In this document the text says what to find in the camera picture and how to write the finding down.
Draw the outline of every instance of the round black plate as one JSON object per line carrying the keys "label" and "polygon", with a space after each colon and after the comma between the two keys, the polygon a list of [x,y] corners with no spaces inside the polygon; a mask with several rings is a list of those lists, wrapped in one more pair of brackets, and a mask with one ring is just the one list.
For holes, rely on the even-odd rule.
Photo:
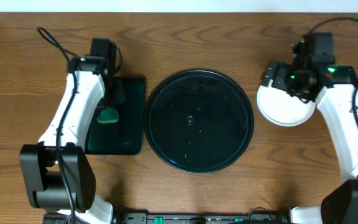
{"label": "round black plate", "polygon": [[242,88],[209,70],[175,74],[152,92],[145,135],[167,164],[192,173],[221,170],[247,148],[254,114]]}

